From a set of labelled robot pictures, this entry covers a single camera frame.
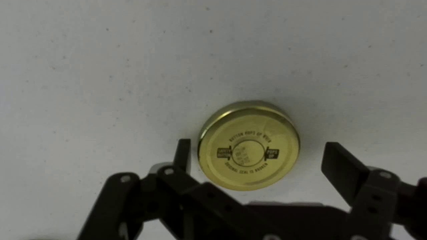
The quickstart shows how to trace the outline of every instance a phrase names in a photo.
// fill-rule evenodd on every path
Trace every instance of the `white surface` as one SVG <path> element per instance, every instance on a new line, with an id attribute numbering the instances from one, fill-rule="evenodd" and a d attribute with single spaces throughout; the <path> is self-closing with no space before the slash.
<path id="1" fill-rule="evenodd" d="M 426 176 L 423 0 L 3 0 L 0 33 L 3 239 L 75 239 L 110 175 L 145 176 L 237 100 L 281 105 L 303 147 L 243 203 L 346 207 L 319 169 L 329 140 Z"/>

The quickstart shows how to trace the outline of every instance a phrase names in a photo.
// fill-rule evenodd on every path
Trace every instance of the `jar lid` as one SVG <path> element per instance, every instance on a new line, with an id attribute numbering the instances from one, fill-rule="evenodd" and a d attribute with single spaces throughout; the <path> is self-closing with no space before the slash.
<path id="1" fill-rule="evenodd" d="M 283 179 L 299 155 L 299 136 L 278 107 L 239 101 L 218 111 L 203 127 L 199 163 L 217 184 L 254 191 Z"/>

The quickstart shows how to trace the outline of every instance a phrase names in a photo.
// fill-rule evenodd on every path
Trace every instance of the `white background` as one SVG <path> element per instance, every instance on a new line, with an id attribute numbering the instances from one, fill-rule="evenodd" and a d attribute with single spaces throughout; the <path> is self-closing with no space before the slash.
<path id="1" fill-rule="evenodd" d="M 77 239 L 110 175 L 173 160 L 238 100 L 278 104 L 302 136 L 295 169 L 230 192 L 242 203 L 345 208 L 321 173 L 331 140 L 415 184 L 426 76 L 425 0 L 2 0 L 2 239 Z"/>

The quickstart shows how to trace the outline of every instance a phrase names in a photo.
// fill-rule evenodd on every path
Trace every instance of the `gold jar lid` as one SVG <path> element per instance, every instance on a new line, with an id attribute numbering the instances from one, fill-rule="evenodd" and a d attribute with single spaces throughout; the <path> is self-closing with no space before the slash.
<path id="1" fill-rule="evenodd" d="M 218 111 L 203 127 L 199 161 L 217 184 L 254 191 L 283 179 L 299 155 L 291 120 L 265 101 L 239 101 Z"/>

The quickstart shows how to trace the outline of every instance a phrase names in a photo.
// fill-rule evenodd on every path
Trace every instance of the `black metal part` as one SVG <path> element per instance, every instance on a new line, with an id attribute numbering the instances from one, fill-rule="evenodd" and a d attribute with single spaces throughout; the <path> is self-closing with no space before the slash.
<path id="1" fill-rule="evenodd" d="M 389 171 L 362 164 L 338 143 L 325 149 L 322 171 L 353 207 L 242 205 L 189 173 L 190 140 L 181 140 L 174 163 L 145 179 L 111 176 L 79 240 L 137 240 L 143 223 L 159 219 L 179 240 L 386 240 L 391 224 L 427 239 L 427 179 L 417 187 Z"/>

